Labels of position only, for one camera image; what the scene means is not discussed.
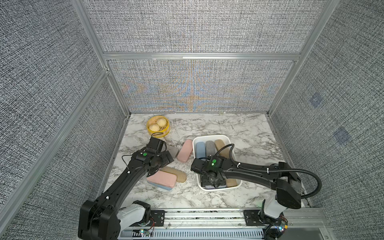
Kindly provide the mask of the grey fabric glasses case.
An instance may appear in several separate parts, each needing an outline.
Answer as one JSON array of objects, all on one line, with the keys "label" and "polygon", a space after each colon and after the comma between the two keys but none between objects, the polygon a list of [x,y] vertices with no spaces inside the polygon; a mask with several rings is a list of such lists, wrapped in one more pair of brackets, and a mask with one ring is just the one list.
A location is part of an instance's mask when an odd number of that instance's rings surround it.
[{"label": "grey fabric glasses case", "polygon": [[215,142],[213,141],[206,141],[206,156],[214,156],[215,153],[217,152]]}]

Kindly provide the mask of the light blue glasses case back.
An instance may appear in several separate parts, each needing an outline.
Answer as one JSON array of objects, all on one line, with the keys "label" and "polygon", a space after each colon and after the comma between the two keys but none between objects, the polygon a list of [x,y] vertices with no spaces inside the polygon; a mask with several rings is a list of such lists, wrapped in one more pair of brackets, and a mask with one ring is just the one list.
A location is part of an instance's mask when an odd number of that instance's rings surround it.
[{"label": "light blue glasses case back", "polygon": [[196,143],[195,148],[196,158],[205,158],[206,157],[206,145],[205,142],[198,142]]}]

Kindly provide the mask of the tan fabric glasses case front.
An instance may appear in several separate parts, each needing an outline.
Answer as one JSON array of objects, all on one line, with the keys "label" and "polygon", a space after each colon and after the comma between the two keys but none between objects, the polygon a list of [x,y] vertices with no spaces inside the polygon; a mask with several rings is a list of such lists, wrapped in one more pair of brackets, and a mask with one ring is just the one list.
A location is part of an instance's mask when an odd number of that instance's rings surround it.
[{"label": "tan fabric glasses case front", "polygon": [[226,179],[227,188],[233,188],[238,186],[238,182],[236,179]]}]

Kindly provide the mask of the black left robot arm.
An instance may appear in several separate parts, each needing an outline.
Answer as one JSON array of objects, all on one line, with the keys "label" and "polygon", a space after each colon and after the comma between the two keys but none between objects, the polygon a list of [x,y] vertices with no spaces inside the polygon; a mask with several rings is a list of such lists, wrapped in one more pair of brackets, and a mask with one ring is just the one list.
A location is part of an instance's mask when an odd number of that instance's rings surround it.
[{"label": "black left robot arm", "polygon": [[165,141],[151,137],[149,143],[130,155],[126,169],[116,181],[94,201],[85,201],[80,209],[78,237],[82,240],[116,240],[122,225],[141,222],[150,207],[134,204],[134,214],[118,217],[122,204],[136,183],[150,177],[172,163],[173,157]]}]

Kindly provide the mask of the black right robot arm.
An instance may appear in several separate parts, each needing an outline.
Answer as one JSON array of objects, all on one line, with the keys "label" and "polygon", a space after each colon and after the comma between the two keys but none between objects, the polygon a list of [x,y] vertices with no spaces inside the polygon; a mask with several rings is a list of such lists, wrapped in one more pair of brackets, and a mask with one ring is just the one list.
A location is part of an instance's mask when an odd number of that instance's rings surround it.
[{"label": "black right robot arm", "polygon": [[274,190],[276,193],[262,205],[262,219],[278,219],[286,209],[296,210],[302,207],[301,179],[284,162],[261,166],[236,162],[222,156],[211,156],[205,160],[195,158],[191,171],[201,177],[206,176],[212,186],[225,179],[235,179]]}]

